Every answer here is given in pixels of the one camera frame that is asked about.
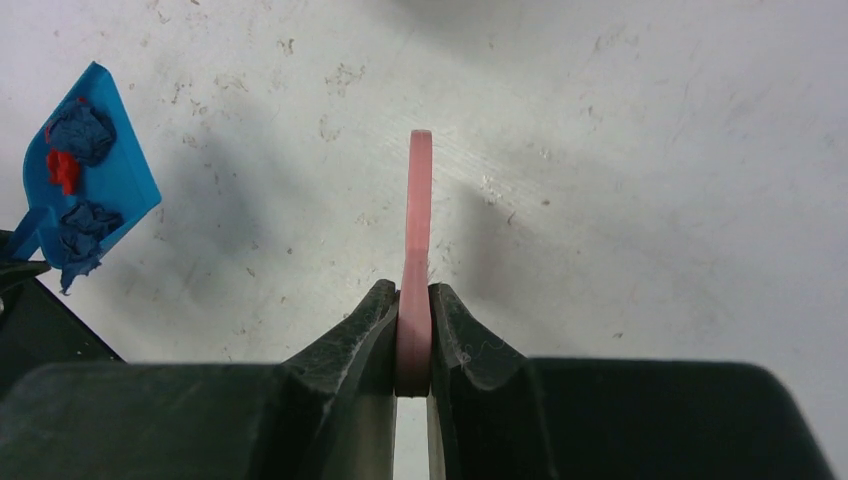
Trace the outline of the red paper scrap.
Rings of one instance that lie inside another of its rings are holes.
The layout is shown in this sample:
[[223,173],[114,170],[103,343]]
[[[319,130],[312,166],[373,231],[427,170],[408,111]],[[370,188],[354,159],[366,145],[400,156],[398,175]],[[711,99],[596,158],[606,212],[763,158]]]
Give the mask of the red paper scrap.
[[65,196],[74,195],[81,175],[75,154],[82,148],[87,101],[78,97],[63,104],[45,127],[45,142],[49,146],[46,157],[48,181],[58,185]]

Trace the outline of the blue plastic dustpan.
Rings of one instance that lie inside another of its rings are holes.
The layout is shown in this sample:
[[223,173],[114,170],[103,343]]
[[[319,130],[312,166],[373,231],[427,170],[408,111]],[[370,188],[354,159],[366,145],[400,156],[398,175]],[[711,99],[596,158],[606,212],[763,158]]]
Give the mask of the blue plastic dustpan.
[[162,195],[133,130],[115,80],[102,65],[91,63],[59,102],[84,99],[105,115],[116,131],[116,141],[96,167],[84,168],[77,194],[66,196],[49,182],[46,141],[47,124],[32,137],[24,154],[21,173],[28,211],[12,232],[10,244],[1,249],[5,258],[30,259],[40,252],[53,268],[64,264],[59,238],[62,215],[78,201],[87,200],[120,214],[123,223],[100,241],[105,256],[143,217],[160,204]]

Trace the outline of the blue paper ball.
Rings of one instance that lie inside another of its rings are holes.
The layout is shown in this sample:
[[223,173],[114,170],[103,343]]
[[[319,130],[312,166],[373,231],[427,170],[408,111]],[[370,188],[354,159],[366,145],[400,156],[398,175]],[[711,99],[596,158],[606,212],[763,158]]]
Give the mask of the blue paper ball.
[[86,167],[103,162],[116,141],[111,119],[83,98],[65,102],[49,121],[46,141]]

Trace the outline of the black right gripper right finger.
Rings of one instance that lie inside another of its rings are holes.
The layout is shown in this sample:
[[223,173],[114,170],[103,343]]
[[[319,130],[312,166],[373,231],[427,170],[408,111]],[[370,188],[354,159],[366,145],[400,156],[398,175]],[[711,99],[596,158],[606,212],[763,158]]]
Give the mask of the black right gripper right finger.
[[788,390],[751,364],[529,358],[429,289],[434,479],[830,479]]

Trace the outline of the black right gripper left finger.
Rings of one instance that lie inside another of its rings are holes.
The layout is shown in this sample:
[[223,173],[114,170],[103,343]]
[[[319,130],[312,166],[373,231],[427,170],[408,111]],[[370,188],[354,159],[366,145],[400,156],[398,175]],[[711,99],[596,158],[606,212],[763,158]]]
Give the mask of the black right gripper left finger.
[[279,364],[56,363],[1,404],[5,479],[389,479],[397,292]]

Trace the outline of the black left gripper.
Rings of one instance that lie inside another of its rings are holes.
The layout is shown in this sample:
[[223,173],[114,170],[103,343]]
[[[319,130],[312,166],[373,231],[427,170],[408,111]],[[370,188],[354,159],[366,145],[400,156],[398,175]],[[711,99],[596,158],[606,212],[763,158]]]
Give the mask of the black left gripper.
[[38,279],[45,261],[1,258],[1,394],[47,364],[122,362]]

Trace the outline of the blue paper scrap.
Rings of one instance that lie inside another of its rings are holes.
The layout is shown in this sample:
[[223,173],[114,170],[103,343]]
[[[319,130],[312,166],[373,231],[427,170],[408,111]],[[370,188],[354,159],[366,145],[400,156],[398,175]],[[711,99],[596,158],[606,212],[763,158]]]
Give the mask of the blue paper scrap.
[[63,254],[61,293],[69,294],[78,276],[87,276],[101,265],[101,242],[120,226],[123,216],[88,200],[78,200],[59,220],[59,241]]

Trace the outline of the pink hand brush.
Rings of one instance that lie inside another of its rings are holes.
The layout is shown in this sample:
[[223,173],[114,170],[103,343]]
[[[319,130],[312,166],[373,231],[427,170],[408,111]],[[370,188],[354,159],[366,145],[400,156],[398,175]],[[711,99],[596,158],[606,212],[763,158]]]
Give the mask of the pink hand brush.
[[433,143],[428,130],[411,132],[405,259],[399,297],[395,392],[425,397],[430,388],[432,319],[428,294]]

